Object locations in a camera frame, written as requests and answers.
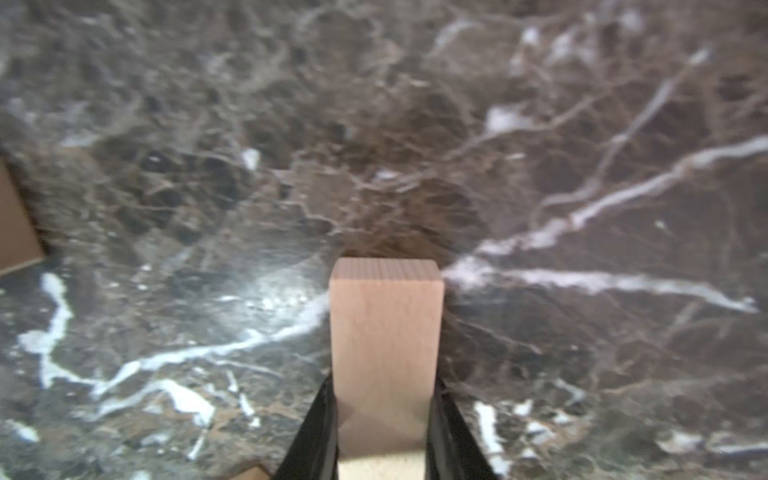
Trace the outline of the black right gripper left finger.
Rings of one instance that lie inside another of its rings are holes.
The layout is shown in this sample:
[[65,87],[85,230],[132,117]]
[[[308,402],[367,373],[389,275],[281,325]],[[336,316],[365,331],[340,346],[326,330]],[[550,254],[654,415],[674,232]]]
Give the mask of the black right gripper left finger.
[[291,443],[273,480],[337,480],[338,410],[329,375]]

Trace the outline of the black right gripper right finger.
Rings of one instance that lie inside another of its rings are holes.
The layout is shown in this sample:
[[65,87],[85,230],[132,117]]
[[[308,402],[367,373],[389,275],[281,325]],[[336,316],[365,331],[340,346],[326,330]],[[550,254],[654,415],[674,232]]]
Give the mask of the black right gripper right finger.
[[430,405],[426,465],[430,480],[497,480],[440,377]]

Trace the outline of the wooden block slanted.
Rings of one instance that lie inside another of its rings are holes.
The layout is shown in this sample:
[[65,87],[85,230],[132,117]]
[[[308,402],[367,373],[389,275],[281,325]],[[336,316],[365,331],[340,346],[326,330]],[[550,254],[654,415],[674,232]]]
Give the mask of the wooden block slanted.
[[231,480],[271,480],[271,475],[262,466],[252,466],[238,473]]

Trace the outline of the wooden block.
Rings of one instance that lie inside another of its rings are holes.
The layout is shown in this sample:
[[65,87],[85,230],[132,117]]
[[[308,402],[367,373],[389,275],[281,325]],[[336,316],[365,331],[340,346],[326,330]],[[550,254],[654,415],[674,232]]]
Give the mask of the wooden block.
[[329,295],[339,478],[425,478],[445,296],[437,263],[340,258]]
[[1,161],[1,275],[41,262],[45,252],[10,173]]

